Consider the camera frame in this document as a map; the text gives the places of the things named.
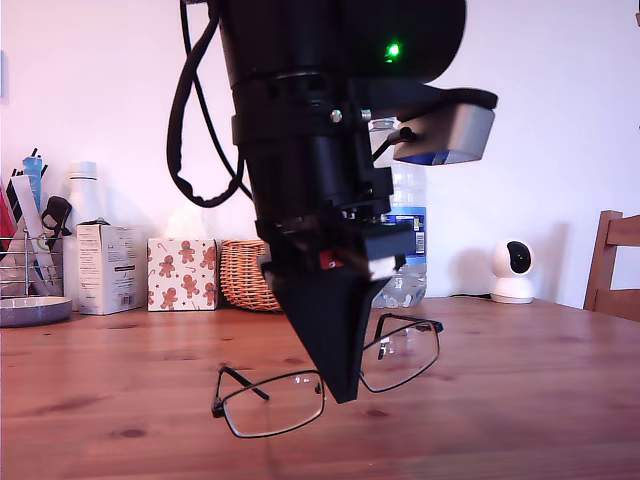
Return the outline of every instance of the wicker basket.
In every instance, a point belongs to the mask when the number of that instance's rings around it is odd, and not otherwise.
[[[258,257],[265,253],[262,240],[222,242],[220,284],[231,304],[250,310],[282,310],[260,273]]]

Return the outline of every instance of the green led light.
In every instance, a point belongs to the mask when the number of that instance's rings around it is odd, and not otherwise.
[[[398,45],[397,43],[389,45],[389,47],[387,48],[387,53],[390,57],[397,57],[400,53],[400,45]]]
[[[387,52],[385,54],[386,62],[393,63],[394,60],[398,59],[400,55],[400,45],[398,43],[390,43],[387,45]]]

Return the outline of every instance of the glasses lens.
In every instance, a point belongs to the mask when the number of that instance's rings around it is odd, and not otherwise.
[[[229,425],[239,437],[284,433],[315,420],[324,408],[324,385],[315,372],[292,373],[256,384],[224,401]]]
[[[362,380],[373,392],[389,390],[429,367],[440,351],[435,326],[387,318],[381,338],[362,352]]]

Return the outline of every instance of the glasses temple arm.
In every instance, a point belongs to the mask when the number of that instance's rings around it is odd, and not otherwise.
[[[442,330],[444,330],[444,326],[442,325],[442,323],[436,322],[433,320],[426,320],[424,318],[418,318],[418,317],[409,317],[406,315],[396,315],[394,313],[384,313],[380,315],[380,318],[378,319],[378,325],[376,326],[376,333],[375,333],[375,336],[373,337],[374,339],[380,338],[380,336],[382,335],[382,328],[384,327],[384,321],[389,317],[397,318],[398,320],[406,320],[408,322],[417,322],[420,320],[425,320],[432,323],[436,327],[436,333],[440,333],[442,332]]]
[[[227,366],[222,367],[220,369],[220,377],[222,377],[223,373],[228,373],[231,376],[231,378],[233,378],[236,382],[238,382],[243,387],[249,387],[249,386],[252,385],[252,382],[247,380],[240,373],[238,373],[237,370],[234,370],[231,367],[227,367]],[[269,400],[269,395],[267,395],[265,392],[263,392],[259,388],[256,387],[256,388],[252,388],[251,390],[253,390],[255,392],[255,394],[258,395],[263,400]]]

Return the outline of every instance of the screw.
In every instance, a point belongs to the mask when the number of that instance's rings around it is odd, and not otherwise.
[[[335,109],[331,112],[331,121],[333,123],[340,123],[342,121],[342,112],[338,109]]]

